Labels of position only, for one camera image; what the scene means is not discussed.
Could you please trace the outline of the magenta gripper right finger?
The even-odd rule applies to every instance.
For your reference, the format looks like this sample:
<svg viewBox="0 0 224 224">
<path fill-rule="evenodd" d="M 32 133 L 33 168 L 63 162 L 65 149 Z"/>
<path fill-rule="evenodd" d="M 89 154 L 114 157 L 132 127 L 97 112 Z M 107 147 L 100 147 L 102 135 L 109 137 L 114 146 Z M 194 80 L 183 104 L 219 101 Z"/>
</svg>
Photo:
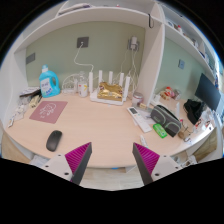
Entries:
<svg viewBox="0 0 224 224">
<path fill-rule="evenodd" d="M 133 144 L 132 153 L 144 185 L 182 169 L 170 156 L 159 155 L 137 143 Z"/>
</svg>

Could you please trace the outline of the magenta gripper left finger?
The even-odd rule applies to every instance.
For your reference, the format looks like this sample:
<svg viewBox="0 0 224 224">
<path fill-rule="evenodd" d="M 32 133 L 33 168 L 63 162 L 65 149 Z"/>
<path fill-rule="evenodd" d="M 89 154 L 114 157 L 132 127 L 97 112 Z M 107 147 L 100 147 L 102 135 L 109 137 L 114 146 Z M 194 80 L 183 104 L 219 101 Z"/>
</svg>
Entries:
<svg viewBox="0 0 224 224">
<path fill-rule="evenodd" d="M 57 154 L 42 169 L 79 185 L 92 154 L 92 143 L 86 143 L 67 154 Z"/>
</svg>

